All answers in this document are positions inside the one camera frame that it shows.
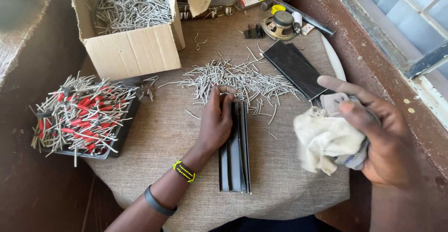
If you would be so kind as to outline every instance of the cardboard box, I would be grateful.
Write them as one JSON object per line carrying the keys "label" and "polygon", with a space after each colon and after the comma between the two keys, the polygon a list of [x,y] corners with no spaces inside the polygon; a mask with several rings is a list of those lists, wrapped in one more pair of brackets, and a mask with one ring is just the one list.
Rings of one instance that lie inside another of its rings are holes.
{"label": "cardboard box", "polygon": [[79,38],[101,78],[124,79],[181,67],[185,47],[176,0],[169,0],[173,20],[164,25],[109,35],[96,35],[89,7],[92,0],[72,0]]}

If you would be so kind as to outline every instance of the burlap tablecloth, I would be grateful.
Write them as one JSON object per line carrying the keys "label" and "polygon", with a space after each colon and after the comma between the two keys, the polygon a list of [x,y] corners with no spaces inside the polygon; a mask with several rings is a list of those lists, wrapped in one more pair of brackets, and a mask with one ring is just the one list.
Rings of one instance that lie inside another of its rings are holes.
{"label": "burlap tablecloth", "polygon": [[[249,55],[246,46],[258,55],[257,43],[261,49],[267,49],[275,41],[269,37],[246,40],[237,29],[243,31],[248,23],[254,25],[267,16],[269,12],[253,8],[247,15],[236,12],[232,16],[219,17],[219,21],[183,21],[186,48],[179,52],[182,69],[159,73],[160,79],[155,85],[181,80],[185,77],[182,74],[191,70],[192,65],[204,65],[213,59],[232,58],[232,64],[241,64]],[[197,33],[197,42],[207,39],[199,51],[195,49],[193,40]],[[299,49],[305,48],[303,54],[320,74],[334,76],[318,31],[295,37],[292,41]],[[278,74],[269,62],[256,66],[262,74]],[[195,144],[200,120],[184,111],[187,109],[200,116],[202,105],[192,104],[193,93],[193,88],[183,89],[177,84],[156,90],[154,102],[146,97],[142,99],[120,158],[87,160],[93,171],[110,187],[120,206],[129,206]],[[208,231],[242,216],[293,219],[348,199],[348,169],[339,166],[332,176],[327,176],[300,168],[293,118],[311,106],[305,98],[301,99],[298,101],[293,95],[280,96],[280,106],[270,125],[267,124],[270,116],[247,116],[253,194],[219,192],[218,156],[215,154],[198,174],[178,204],[178,211],[165,226],[173,231]],[[262,112],[272,114],[273,110],[266,103]]]}

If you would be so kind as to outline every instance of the yellow and black beaded bracelet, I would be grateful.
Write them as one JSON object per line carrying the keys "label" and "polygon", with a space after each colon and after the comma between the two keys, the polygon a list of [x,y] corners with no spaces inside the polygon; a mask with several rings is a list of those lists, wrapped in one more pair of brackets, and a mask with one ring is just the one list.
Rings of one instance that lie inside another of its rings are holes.
{"label": "yellow and black beaded bracelet", "polygon": [[179,159],[174,163],[172,168],[189,183],[193,183],[196,174],[192,172],[187,166],[185,166]]}

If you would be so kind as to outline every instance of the hand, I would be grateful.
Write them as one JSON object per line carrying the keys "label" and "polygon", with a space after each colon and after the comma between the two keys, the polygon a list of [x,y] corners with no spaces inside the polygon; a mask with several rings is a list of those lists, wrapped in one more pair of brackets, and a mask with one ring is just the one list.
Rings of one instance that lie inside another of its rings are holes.
{"label": "hand", "polygon": [[352,102],[343,102],[339,106],[347,122],[363,132],[371,142],[362,172],[373,185],[409,188],[419,182],[420,171],[414,156],[412,133],[404,115],[393,104],[360,86],[333,77],[320,76],[317,82],[335,92],[356,96],[381,121],[380,125],[364,107]]}
{"label": "hand", "polygon": [[226,142],[232,129],[231,104],[236,99],[232,94],[236,93],[237,90],[230,86],[218,85],[212,88],[208,103],[202,110],[201,130],[197,145],[213,153]]}

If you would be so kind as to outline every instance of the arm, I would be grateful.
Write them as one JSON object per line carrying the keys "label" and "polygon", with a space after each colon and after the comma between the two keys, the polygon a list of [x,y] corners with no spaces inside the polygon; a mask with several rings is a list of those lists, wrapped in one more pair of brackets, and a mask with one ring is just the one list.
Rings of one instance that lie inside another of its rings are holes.
{"label": "arm", "polygon": [[372,182],[371,231],[426,231],[429,210],[412,132],[403,114],[391,103],[365,89],[320,76],[318,83],[336,92],[355,95],[372,110],[351,102],[339,106],[341,115],[371,141],[362,172]]}
{"label": "arm", "polygon": [[[198,142],[185,154],[181,161],[194,173],[198,173],[230,135],[232,127],[231,103],[233,95],[221,93],[237,93],[234,88],[215,86],[202,112],[201,130]],[[150,187],[154,199],[163,207],[174,210],[182,196],[187,192],[190,183],[173,169],[168,170]],[[140,195],[121,215],[107,228],[108,232],[160,231],[168,216],[156,212]]]}

